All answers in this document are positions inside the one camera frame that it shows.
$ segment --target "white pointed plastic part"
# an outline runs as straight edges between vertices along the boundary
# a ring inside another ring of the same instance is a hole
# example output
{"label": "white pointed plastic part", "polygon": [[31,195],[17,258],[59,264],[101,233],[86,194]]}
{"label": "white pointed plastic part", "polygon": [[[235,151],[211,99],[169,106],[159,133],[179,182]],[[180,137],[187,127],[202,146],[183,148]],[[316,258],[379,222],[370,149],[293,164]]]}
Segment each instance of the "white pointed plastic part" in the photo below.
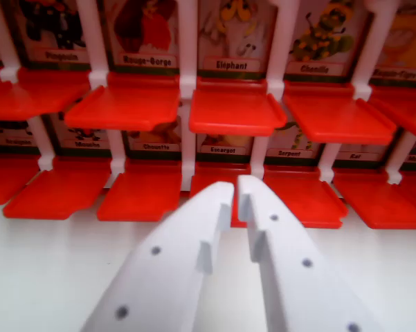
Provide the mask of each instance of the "white pointed plastic part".
{"label": "white pointed plastic part", "polygon": [[416,142],[416,135],[410,131],[405,131],[400,136],[397,145],[395,145],[388,161],[386,161],[385,171],[388,173],[388,183],[391,185],[398,185],[401,182],[401,173],[399,172],[406,157],[413,148]]}
{"label": "white pointed plastic part", "polygon": [[369,86],[369,80],[394,21],[399,2],[400,0],[364,1],[366,9],[375,16],[352,75],[354,99],[361,98],[368,101],[371,96],[372,88]]}
{"label": "white pointed plastic part", "polygon": [[9,33],[8,25],[0,8],[0,58],[3,69],[0,70],[1,81],[17,83],[17,73],[20,69],[20,59]]}
{"label": "white pointed plastic part", "polygon": [[233,195],[232,183],[214,183],[160,223],[129,254],[82,331],[191,331]]}
{"label": "white pointed plastic part", "polygon": [[260,265],[269,332],[382,331],[302,223],[262,181],[239,176],[238,198],[251,259]]}

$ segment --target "white plastic frame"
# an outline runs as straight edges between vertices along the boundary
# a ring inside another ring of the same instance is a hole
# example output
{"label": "white plastic frame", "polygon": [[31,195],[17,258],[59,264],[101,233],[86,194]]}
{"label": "white plastic frame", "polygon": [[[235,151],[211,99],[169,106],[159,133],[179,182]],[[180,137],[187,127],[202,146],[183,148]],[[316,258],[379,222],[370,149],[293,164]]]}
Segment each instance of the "white plastic frame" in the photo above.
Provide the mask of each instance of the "white plastic frame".
{"label": "white plastic frame", "polygon": [[[364,1],[365,7],[375,16],[351,79],[351,84],[354,87],[354,99],[361,98],[368,101],[370,98],[372,88],[369,86],[369,80],[394,21],[399,2],[400,0]],[[326,144],[318,163],[322,181],[332,182],[334,178],[332,165],[340,147],[340,143]]]}
{"label": "white plastic frame", "polygon": [[[20,59],[14,47],[14,42],[9,33],[8,25],[4,18],[0,6],[0,56],[3,62],[3,69],[0,70],[2,81],[11,81],[13,84],[18,82],[17,73],[21,67]],[[40,151],[38,165],[40,170],[49,171],[53,168],[55,152],[48,137],[46,128],[40,116],[28,119],[28,127],[33,133],[33,137]]]}
{"label": "white plastic frame", "polygon": [[[269,0],[269,2],[278,8],[278,13],[266,71],[268,84],[266,92],[272,93],[275,100],[281,103],[284,91],[283,76],[291,47],[293,30],[296,26],[300,0]],[[269,138],[270,136],[257,136],[254,138],[252,146],[251,174],[259,179],[264,177],[264,159]]]}
{"label": "white plastic frame", "polygon": [[[103,41],[100,15],[98,14],[97,2],[95,0],[77,0],[78,13],[83,27],[84,40],[89,55],[91,72],[89,84],[91,89],[99,86],[107,86],[109,65],[106,56],[105,43]],[[125,172],[126,153],[123,144],[121,130],[107,130],[109,148],[111,150],[111,176],[106,188],[111,187],[120,173]]]}

